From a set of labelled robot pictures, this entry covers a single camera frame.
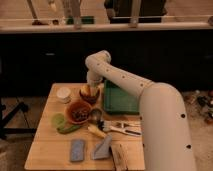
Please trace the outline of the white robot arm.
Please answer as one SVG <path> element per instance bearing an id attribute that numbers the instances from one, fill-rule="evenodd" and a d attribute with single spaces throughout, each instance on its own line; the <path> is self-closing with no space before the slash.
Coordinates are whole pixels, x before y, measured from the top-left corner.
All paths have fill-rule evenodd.
<path id="1" fill-rule="evenodd" d="M 87 83 L 98 86 L 102 78 L 138 100 L 144 144 L 145 171 L 197 171 L 184 100 L 167 83 L 153 82 L 110 64 L 103 50 L 85 59 Z"/>

